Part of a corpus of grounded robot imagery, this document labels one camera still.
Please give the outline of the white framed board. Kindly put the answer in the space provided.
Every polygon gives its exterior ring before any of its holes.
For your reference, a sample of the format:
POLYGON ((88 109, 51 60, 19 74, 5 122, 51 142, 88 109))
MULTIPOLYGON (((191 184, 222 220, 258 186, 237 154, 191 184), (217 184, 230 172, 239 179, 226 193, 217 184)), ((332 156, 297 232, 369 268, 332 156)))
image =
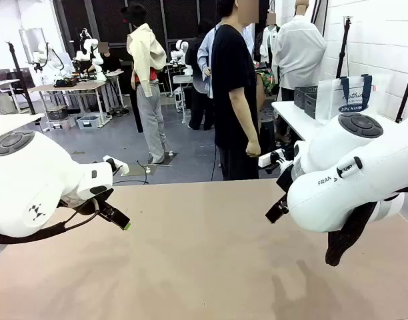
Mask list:
POLYGON ((47 42, 42 28, 20 29, 19 35, 29 64, 47 59, 47 42))

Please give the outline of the mannequin in white shirt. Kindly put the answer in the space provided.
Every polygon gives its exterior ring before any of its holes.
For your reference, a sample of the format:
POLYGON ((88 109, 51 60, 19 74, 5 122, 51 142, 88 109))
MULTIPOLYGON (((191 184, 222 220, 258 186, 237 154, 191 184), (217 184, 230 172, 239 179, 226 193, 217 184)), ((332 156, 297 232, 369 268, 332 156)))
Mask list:
POLYGON ((305 13, 309 0, 295 0, 295 15, 284 23, 277 36, 274 58, 279 68, 283 101, 293 101, 296 87, 318 83, 321 61, 327 48, 318 28, 305 13))

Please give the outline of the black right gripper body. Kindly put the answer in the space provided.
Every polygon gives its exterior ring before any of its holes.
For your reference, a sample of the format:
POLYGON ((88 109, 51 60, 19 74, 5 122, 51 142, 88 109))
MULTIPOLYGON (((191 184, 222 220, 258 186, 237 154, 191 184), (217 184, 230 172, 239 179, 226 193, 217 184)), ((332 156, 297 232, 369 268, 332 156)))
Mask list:
POLYGON ((293 162, 285 162, 279 165, 280 175, 277 179, 277 184, 286 193, 288 192, 290 186, 293 183, 293 179, 291 176, 293 166, 294 166, 293 162))

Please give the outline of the black leaning pole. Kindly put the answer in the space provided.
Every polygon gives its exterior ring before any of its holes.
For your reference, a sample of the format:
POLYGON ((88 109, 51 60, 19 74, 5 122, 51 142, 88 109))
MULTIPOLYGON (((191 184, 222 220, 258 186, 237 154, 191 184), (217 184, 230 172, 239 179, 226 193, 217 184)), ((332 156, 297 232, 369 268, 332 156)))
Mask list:
POLYGON ((396 123, 400 123, 403 120, 403 113, 404 113, 404 110, 405 110, 405 106, 407 104, 407 99, 408 99, 408 82, 407 82, 407 85, 406 85, 406 88, 405 88, 405 92, 403 94, 403 98, 401 100, 401 104, 399 106, 399 110, 397 112, 397 116, 395 118, 396 123))

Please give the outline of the mannequin base plate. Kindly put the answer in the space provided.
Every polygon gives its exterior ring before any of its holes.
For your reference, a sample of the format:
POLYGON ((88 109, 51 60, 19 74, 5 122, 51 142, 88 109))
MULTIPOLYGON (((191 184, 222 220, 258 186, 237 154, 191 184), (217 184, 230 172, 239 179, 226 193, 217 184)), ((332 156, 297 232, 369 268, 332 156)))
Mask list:
POLYGON ((152 155, 149 154, 147 164, 148 165, 159 165, 159 166, 161 165, 170 166, 171 162, 174 160, 174 158, 176 158, 176 156, 178 156, 177 152, 174 152, 174 151, 165 152, 164 159, 158 163, 154 163, 152 155))

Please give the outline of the colourful floral garment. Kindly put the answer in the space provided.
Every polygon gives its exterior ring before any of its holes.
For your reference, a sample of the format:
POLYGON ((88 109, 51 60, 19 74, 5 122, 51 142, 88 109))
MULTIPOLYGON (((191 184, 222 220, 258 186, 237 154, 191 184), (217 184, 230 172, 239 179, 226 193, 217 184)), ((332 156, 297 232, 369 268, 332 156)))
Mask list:
POLYGON ((258 68, 255 73, 260 76, 266 96, 278 94, 278 83, 271 68, 258 68))

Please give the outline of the wooden top work table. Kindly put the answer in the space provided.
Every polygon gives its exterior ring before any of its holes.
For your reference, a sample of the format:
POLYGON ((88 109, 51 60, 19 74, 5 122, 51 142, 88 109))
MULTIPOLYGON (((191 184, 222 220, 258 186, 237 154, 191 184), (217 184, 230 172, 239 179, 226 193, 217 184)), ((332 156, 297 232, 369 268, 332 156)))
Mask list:
POLYGON ((112 120, 112 116, 104 115, 103 114, 103 106, 107 106, 106 103, 102 103, 99 95, 99 91, 101 90, 102 87, 105 87, 105 85, 108 83, 108 81, 82 81, 76 83, 74 86, 70 87, 55 87, 54 85, 39 85, 33 88, 28 89, 29 93, 38 93, 40 101, 43 105, 43 109, 45 113, 50 111, 50 109, 47 107, 47 100, 44 98, 45 95, 50 96, 54 92, 62 92, 64 96, 86 96, 86 95, 92 95, 96 96, 97 99, 97 105, 98 105, 98 116, 101 120, 101 124, 98 125, 98 128, 102 128, 110 120, 112 120))

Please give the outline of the person in light blue shirt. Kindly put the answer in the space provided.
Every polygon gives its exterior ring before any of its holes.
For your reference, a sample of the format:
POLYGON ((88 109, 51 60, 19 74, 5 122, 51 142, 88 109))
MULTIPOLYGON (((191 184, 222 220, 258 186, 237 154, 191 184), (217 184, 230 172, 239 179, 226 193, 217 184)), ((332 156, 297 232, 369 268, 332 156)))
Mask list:
POLYGON ((199 130, 201 123, 205 131, 214 124, 214 102, 211 88, 211 53, 212 45, 220 23, 214 25, 205 19, 198 24, 198 36, 189 45, 185 56, 185 63, 190 65, 192 74, 192 105, 191 120, 188 127, 199 130))

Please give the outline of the black light stand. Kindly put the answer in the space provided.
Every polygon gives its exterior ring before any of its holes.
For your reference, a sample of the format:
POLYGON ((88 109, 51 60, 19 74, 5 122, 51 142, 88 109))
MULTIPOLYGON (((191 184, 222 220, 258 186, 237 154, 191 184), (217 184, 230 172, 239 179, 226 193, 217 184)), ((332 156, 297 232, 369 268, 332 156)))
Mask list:
POLYGON ((343 38, 341 43, 341 50, 339 52, 339 61, 337 64, 337 70, 335 77, 338 79, 341 76, 341 70, 343 68, 343 62, 346 55, 346 48, 347 48, 347 38, 349 35, 349 30, 351 26, 352 16, 344 16, 343 17, 343 38))

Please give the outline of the person in white green jacket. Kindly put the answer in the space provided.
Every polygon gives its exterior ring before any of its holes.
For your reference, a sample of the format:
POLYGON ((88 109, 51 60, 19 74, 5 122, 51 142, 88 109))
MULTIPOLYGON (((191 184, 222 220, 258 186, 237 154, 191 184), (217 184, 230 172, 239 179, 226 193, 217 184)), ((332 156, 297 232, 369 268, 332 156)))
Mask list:
POLYGON ((261 56, 261 62, 267 63, 272 69, 277 68, 275 46, 277 44, 278 31, 277 16, 275 13, 269 13, 267 15, 267 26, 263 30, 259 53, 261 56))

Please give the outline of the grey plastic mesh basket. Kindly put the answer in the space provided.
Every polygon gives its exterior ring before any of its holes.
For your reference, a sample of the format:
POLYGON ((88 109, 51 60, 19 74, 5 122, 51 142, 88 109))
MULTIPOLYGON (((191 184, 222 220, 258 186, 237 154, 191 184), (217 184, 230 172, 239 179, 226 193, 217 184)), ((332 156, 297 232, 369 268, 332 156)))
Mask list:
POLYGON ((317 92, 304 94, 304 112, 312 119, 316 119, 317 92))
POLYGON ((294 90, 294 104, 304 110, 305 94, 316 93, 318 86, 296 87, 294 90))

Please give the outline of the seated person in black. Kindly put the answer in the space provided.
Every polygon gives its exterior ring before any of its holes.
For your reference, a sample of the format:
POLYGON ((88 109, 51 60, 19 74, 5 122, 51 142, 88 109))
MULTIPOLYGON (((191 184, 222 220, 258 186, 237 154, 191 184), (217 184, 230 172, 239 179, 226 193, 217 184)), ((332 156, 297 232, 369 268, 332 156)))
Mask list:
POLYGON ((116 72, 121 70, 120 59, 116 54, 111 52, 108 42, 98 42, 97 50, 103 60, 101 67, 104 72, 116 72))

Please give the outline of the clear plastic floor box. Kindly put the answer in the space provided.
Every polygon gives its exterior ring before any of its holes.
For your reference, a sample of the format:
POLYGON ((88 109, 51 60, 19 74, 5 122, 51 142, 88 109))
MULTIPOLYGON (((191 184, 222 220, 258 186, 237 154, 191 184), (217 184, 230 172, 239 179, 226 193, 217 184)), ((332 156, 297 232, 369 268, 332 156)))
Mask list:
POLYGON ((76 120, 74 117, 69 117, 63 120, 57 121, 48 121, 47 125, 51 131, 58 131, 58 130, 70 130, 74 126, 76 126, 76 120))

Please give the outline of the person in black T-shirt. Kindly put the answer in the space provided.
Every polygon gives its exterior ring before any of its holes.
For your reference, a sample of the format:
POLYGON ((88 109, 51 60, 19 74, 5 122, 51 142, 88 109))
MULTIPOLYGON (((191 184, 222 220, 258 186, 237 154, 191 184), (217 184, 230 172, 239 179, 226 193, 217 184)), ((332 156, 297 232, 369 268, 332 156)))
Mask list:
POLYGON ((258 179, 258 157, 246 154, 248 138, 238 121, 229 92, 243 87, 259 142, 257 80, 253 59, 243 37, 246 26, 259 20, 259 0, 217 0, 221 24, 211 54, 215 104, 215 144, 225 180, 258 179))

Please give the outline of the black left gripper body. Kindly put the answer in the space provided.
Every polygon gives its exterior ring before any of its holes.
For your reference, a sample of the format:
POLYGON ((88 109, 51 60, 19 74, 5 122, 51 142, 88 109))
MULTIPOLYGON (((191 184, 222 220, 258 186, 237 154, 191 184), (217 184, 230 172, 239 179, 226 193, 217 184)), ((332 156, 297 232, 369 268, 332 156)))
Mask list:
POLYGON ((102 203, 100 199, 88 199, 84 204, 78 206, 77 211, 81 215, 100 214, 102 203))

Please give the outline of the mannequin cream jacket grey trousers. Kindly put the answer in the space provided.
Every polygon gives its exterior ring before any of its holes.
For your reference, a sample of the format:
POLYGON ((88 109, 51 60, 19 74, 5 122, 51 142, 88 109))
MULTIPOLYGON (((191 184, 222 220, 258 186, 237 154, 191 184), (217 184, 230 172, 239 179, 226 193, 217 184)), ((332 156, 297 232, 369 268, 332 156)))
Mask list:
POLYGON ((167 138, 158 74, 167 62, 167 55, 146 22, 147 11, 142 4, 130 1, 128 6, 122 8, 121 14, 133 28, 133 32, 127 36, 127 52, 133 59, 131 87, 136 92, 151 163, 161 164, 165 160, 167 138))

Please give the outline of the white table edge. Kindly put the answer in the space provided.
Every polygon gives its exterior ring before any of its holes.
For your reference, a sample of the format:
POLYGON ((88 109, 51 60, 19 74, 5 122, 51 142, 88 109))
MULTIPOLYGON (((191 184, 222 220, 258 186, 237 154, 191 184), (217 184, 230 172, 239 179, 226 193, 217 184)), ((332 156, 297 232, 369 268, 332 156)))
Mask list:
POLYGON ((19 127, 32 123, 44 116, 43 113, 31 114, 10 114, 0 115, 0 136, 11 132, 19 127))

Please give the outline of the white side table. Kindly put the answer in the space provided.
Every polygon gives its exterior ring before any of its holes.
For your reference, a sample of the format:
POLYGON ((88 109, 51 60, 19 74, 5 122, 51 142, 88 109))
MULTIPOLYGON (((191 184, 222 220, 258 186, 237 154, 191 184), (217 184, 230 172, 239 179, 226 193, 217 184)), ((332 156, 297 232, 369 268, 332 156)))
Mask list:
POLYGON ((311 139, 323 126, 292 101, 274 101, 271 106, 304 141, 311 139))

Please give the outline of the translucent shopping bag navy handles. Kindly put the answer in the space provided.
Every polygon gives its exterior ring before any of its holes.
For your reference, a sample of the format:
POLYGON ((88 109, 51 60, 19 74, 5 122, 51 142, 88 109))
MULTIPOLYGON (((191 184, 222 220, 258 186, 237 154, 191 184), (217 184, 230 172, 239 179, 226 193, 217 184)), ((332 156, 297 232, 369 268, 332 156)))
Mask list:
POLYGON ((378 113, 379 92, 373 76, 340 77, 320 81, 317 88, 315 119, 327 124, 342 113, 378 113))

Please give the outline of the person's right forearm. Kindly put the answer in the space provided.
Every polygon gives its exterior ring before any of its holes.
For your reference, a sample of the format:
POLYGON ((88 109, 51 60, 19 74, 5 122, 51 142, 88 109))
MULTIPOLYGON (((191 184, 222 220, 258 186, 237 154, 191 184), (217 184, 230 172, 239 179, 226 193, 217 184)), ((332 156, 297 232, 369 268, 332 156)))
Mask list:
POLYGON ((245 98, 244 88, 234 89, 229 92, 229 98, 231 101, 234 113, 240 122, 240 125, 246 134, 249 142, 256 143, 258 141, 257 132, 253 124, 250 108, 245 98))

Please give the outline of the light blue floor crate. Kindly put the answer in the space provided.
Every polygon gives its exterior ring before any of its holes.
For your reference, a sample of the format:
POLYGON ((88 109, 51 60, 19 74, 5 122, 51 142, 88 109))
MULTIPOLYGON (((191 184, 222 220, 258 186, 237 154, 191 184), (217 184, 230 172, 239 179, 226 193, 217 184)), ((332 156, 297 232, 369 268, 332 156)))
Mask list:
POLYGON ((77 120, 81 130, 98 129, 102 126, 101 118, 97 115, 83 116, 77 120))

